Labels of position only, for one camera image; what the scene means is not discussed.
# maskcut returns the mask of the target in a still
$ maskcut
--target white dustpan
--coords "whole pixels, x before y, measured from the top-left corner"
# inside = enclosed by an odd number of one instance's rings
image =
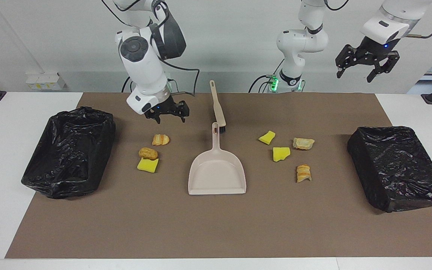
[[[244,194],[245,171],[234,154],[219,147],[219,125],[213,123],[213,149],[192,162],[187,191],[190,195]]]

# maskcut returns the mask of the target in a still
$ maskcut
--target box covered in black plastic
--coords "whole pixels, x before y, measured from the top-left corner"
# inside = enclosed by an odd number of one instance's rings
[[[21,183],[55,199],[94,192],[115,131],[112,114],[90,107],[51,116]]]
[[[348,151],[375,208],[390,213],[432,206],[432,161],[411,128],[360,127]]]

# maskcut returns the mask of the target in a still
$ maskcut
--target food piece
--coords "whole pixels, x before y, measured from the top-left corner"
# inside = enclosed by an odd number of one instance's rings
[[[315,140],[313,140],[313,139],[295,138],[293,140],[293,147],[296,149],[309,150],[312,148],[312,145],[314,144],[314,142],[315,142]]]
[[[298,178],[296,180],[297,183],[302,182],[306,179],[308,179],[309,181],[312,181],[310,167],[307,166],[307,164],[303,164],[301,166],[298,166],[298,168],[296,169],[296,175]]]
[[[138,164],[138,170],[147,171],[149,173],[155,173],[156,167],[158,166],[158,162],[159,159],[150,160],[150,159],[141,158]]]
[[[291,155],[289,147],[273,147],[273,161],[283,161]]]
[[[276,133],[272,132],[271,130],[268,131],[265,135],[261,136],[258,140],[264,142],[265,144],[269,145],[271,141],[275,138]]]
[[[158,145],[167,145],[170,143],[170,138],[166,134],[156,134],[153,138],[152,145],[158,146]]]
[[[158,158],[158,151],[147,147],[141,148],[138,154],[140,158],[150,159],[152,161]]]

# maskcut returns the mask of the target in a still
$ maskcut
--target white table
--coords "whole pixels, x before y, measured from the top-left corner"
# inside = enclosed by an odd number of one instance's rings
[[[0,270],[2,269],[432,269],[432,258],[4,259],[34,191],[21,177],[48,118],[77,107],[82,93],[8,93],[0,101]],[[377,94],[393,125],[413,128],[432,159],[432,105],[420,96]]]

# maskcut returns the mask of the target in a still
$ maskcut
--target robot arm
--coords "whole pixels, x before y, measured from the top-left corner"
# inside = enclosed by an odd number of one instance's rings
[[[407,36],[425,15],[432,0],[385,0],[378,12],[368,20],[361,33],[365,35],[358,48],[346,45],[336,58],[337,77],[352,66],[374,65],[367,82],[382,73],[389,73],[399,60],[393,48]]]
[[[115,41],[135,89],[127,104],[137,113],[161,123],[161,114],[189,116],[184,101],[175,103],[160,59],[172,59],[185,51],[185,38],[168,6],[162,0],[113,0],[120,11],[131,12],[133,29],[118,32]],[[160,21],[153,24],[148,11]]]
[[[298,18],[306,28],[279,34],[277,47],[283,53],[285,61],[278,74],[278,88],[292,91],[297,87],[305,67],[305,59],[300,53],[318,53],[328,45],[328,35],[323,29],[325,10],[324,0],[303,0]]]

